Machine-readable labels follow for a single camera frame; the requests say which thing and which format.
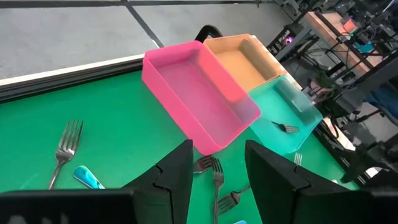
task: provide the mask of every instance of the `purple light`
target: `purple light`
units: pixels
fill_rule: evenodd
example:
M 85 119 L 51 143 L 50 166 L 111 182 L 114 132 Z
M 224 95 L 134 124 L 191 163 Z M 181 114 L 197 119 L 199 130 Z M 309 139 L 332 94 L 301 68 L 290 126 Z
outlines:
M 293 41 L 293 37 L 286 37 L 285 39 L 284 39 L 284 44 L 286 45 L 286 44 L 289 44 L 289 43 L 291 43 Z

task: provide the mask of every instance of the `orange plastic bin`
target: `orange plastic bin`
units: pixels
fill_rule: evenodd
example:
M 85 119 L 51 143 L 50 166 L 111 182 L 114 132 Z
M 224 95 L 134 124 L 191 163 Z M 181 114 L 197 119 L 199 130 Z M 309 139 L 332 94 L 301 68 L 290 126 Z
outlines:
M 250 34 L 206 39 L 205 45 L 246 92 L 281 75 L 268 60 L 265 47 Z

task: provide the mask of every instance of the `fork tines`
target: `fork tines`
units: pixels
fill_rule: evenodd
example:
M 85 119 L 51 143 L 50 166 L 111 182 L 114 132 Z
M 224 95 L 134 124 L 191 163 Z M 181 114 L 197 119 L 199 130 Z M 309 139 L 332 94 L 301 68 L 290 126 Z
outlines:
M 233 198 L 232 194 L 225 195 L 218 200 L 218 215 L 222 215 L 231 210 L 238 202 Z
M 67 126 L 63 130 L 58 149 L 64 152 L 71 151 L 74 153 L 80 140 L 81 130 L 83 129 L 83 121 L 69 120 Z
M 297 153 L 297 152 L 294 154 L 294 163 L 295 164 L 301 166 L 302 159 L 303 159 L 303 154 Z
M 284 125 L 285 130 L 287 133 L 297 133 L 300 132 L 299 127 L 296 126 L 290 126 L 290 125 Z
M 222 177 L 222 179 L 224 179 L 224 172 L 223 172 L 223 168 L 221 166 L 220 160 L 217 158 L 212 158 L 212 168 L 213 168 L 213 177 L 216 178 L 220 178 Z
M 203 156 L 194 162 L 193 173 L 202 173 L 213 165 L 213 156 Z

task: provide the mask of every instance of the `gray floor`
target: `gray floor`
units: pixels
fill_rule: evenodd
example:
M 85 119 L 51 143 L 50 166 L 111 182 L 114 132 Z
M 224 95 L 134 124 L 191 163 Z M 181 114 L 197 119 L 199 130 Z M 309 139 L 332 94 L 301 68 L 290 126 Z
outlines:
M 164 45 L 193 40 L 205 24 L 267 44 L 291 22 L 271 3 L 134 8 Z M 156 48 L 125 7 L 0 9 L 0 32 L 0 79 Z

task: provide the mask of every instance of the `pink plastic bin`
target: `pink plastic bin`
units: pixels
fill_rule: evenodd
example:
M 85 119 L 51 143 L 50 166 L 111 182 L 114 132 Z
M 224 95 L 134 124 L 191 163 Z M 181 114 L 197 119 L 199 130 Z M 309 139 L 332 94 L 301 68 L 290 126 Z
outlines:
M 198 41 L 146 52 L 142 80 L 203 155 L 222 150 L 261 115 Z

